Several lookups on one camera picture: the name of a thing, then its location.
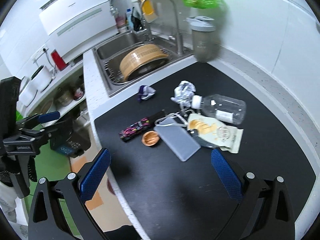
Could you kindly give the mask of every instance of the wooden steamer basket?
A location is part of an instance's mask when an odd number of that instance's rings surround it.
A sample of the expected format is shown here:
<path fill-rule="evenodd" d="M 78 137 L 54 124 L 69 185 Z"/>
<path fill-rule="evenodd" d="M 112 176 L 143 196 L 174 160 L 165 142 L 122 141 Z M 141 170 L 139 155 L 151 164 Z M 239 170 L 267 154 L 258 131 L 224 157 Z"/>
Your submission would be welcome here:
<path fill-rule="evenodd" d="M 124 76 L 124 81 L 133 80 L 163 66 L 168 61 L 168 57 L 154 44 L 147 44 L 134 49 L 120 63 L 120 71 Z"/>

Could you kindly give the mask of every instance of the bottle label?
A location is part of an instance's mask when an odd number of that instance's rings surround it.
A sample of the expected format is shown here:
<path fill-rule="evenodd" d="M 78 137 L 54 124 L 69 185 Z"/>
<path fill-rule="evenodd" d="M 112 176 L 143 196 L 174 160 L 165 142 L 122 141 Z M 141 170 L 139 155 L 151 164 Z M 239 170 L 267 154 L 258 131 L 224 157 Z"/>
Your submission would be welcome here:
<path fill-rule="evenodd" d="M 223 122 L 233 123 L 233 113 L 217 110 L 216 119 Z"/>

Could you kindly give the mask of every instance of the stainless steel sink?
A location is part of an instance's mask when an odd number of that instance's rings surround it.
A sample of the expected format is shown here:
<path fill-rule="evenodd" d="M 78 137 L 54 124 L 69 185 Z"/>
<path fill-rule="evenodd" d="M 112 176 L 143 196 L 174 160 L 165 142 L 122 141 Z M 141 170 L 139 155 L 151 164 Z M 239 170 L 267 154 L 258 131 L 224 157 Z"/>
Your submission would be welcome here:
<path fill-rule="evenodd" d="M 123 75 L 119 69 L 122 59 L 137 47 L 150 43 L 156 44 L 169 56 L 167 63 L 131 81 L 124 81 Z M 94 52 L 110 97 L 144 77 L 192 54 L 191 50 L 185 48 L 183 55 L 179 56 L 176 53 L 176 45 L 171 41 L 159 37 L 155 37 L 153 41 L 146 41 L 145 37 L 138 37 L 132 31 L 118 34 L 117 36 L 100 43 L 94 48 Z"/>

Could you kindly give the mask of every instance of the electrical outlet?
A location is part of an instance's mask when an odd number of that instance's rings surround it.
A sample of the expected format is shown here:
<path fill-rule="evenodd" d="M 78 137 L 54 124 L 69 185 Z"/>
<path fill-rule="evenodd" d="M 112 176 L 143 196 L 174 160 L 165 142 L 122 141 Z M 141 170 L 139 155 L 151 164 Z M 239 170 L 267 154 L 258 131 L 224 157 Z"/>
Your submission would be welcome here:
<path fill-rule="evenodd" d="M 47 45 L 47 44 L 43 44 L 43 45 L 41 46 L 41 48 L 39 48 L 39 49 L 32 55 L 31 60 L 32 60 L 32 61 L 35 61 L 35 60 L 37 60 L 38 58 L 40 58 L 40 56 L 41 56 L 42 54 L 44 54 L 43 49 L 48 50 L 48 49 L 49 49 L 49 48 L 48 48 L 48 45 Z"/>

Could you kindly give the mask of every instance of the blue gripper pad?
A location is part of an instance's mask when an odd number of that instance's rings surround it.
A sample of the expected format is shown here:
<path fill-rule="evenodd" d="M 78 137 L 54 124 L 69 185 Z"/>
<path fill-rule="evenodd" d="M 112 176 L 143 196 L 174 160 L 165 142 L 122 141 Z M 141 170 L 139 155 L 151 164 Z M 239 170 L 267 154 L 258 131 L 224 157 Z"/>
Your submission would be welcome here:
<path fill-rule="evenodd" d="M 58 120 L 59 118 L 60 118 L 60 113 L 58 111 L 55 111 L 55 112 L 51 112 L 48 114 L 39 115 L 38 122 L 39 123 L 46 123 L 46 122 Z"/>
<path fill-rule="evenodd" d="M 240 203 L 243 198 L 242 184 L 218 149 L 214 149 L 211 152 L 211 164 L 216 170 L 229 197 Z"/>
<path fill-rule="evenodd" d="M 105 149 L 80 184 L 80 199 L 83 203 L 93 198 L 97 188 L 106 173 L 111 161 L 110 152 Z"/>

